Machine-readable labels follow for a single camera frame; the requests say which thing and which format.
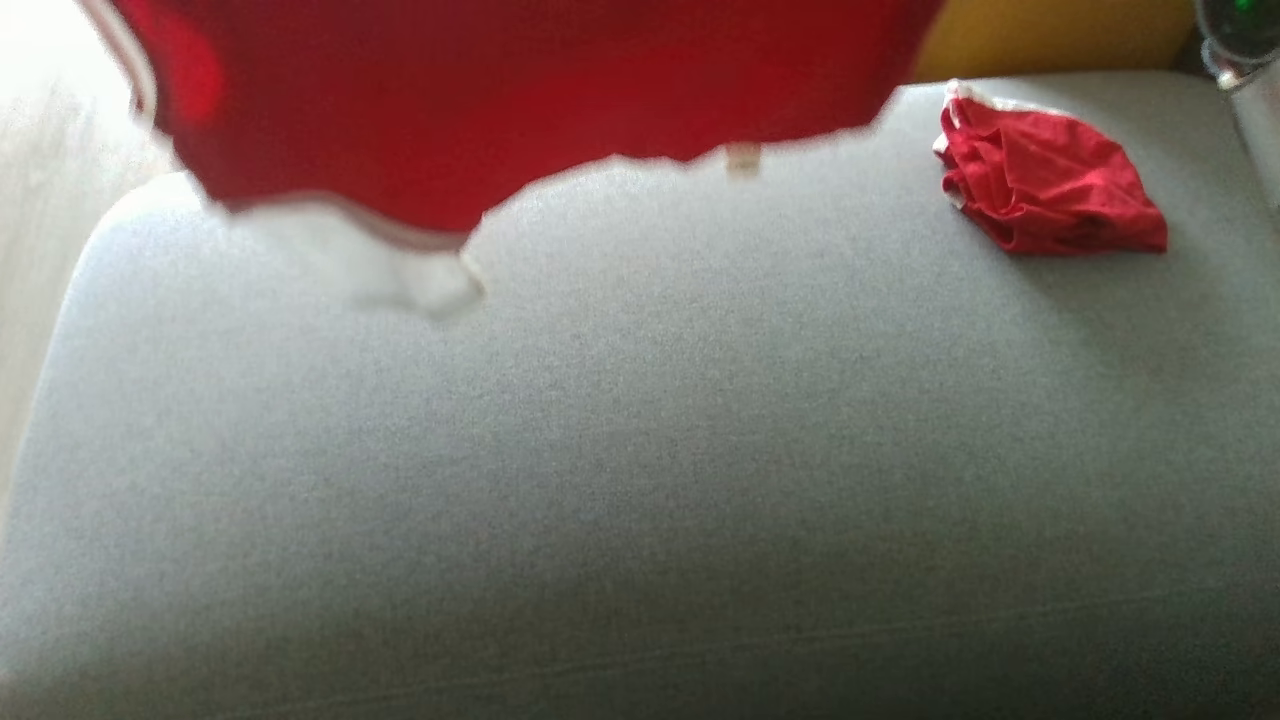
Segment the white trim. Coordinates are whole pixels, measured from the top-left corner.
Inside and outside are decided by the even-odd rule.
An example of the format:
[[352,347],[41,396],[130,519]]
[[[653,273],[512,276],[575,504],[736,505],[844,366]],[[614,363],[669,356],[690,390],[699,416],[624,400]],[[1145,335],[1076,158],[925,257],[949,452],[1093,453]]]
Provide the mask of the white trim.
[[1064,118],[1070,118],[1070,113],[1064,113],[1057,108],[1050,108],[1047,105],[1037,105],[1036,102],[1025,102],[1023,100],[1012,100],[1010,97],[998,97],[995,95],[987,95],[982,92],[972,83],[963,79],[947,81],[946,100],[943,100],[943,108],[951,115],[951,122],[955,127],[960,127],[960,118],[956,115],[952,100],[957,97],[964,97],[965,100],[973,100],[979,105],[986,105],[992,110],[1000,110],[1001,113],[1046,113],[1050,115],[1060,115]]
[[[200,192],[195,178],[193,188]],[[399,307],[443,320],[470,310],[485,297],[475,265],[458,250],[422,252],[392,245],[352,208],[321,197],[269,202],[228,213],[233,227],[247,228],[308,265],[346,299]],[[434,234],[434,245],[457,249],[465,233]]]
[[97,27],[97,32],[102,36],[108,49],[111,50],[111,54],[115,55],[115,59],[124,68],[133,87],[133,97],[138,106],[138,113],[147,122],[155,124],[156,96],[159,95],[156,90],[156,73],[151,67],[151,60],[147,59],[146,51],[142,49],[142,44],[138,42],[129,24],[124,22],[119,10],[109,0],[79,0],[79,3]]

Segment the gray cushion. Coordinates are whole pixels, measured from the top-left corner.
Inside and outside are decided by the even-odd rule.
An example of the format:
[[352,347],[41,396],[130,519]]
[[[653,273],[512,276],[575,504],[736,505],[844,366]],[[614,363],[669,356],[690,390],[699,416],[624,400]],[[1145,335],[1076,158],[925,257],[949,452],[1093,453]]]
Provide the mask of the gray cushion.
[[182,177],[90,242],[0,561],[6,719],[1148,716],[1280,687],[1280,243],[1215,88],[992,81],[1166,256],[1011,259],[940,86],[754,182],[605,163],[486,305],[355,309]]

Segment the wooden floor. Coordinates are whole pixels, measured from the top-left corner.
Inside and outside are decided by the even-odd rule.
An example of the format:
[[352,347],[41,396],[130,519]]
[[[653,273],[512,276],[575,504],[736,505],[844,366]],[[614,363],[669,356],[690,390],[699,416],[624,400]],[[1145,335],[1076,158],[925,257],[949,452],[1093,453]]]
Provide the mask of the wooden floor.
[[[172,169],[73,0],[0,0],[0,501],[67,281],[119,197]],[[0,512],[0,528],[3,528]]]

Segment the folded red cloth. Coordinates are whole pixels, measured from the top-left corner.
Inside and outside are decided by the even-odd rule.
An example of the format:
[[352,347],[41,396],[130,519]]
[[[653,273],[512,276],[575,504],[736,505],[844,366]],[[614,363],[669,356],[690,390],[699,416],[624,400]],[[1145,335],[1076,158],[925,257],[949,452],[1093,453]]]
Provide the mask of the folded red cloth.
[[132,29],[155,123],[212,199],[333,195],[445,231],[394,238],[420,249],[608,155],[691,160],[865,124],[942,4],[83,1]]
[[1169,227],[1124,149],[1055,110],[951,81],[934,150],[942,188],[1006,252],[1164,252]]

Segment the gray sofa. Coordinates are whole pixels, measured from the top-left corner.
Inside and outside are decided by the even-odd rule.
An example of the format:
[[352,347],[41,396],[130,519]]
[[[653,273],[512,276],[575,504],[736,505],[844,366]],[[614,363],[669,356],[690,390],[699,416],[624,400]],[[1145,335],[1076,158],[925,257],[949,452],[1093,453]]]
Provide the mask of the gray sofa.
[[941,86],[753,182],[485,220],[477,313],[356,309],[182,176],[67,297],[0,717],[1249,716],[1280,694],[1280,241],[1204,82],[987,81],[1128,149],[1165,256],[1012,259]]

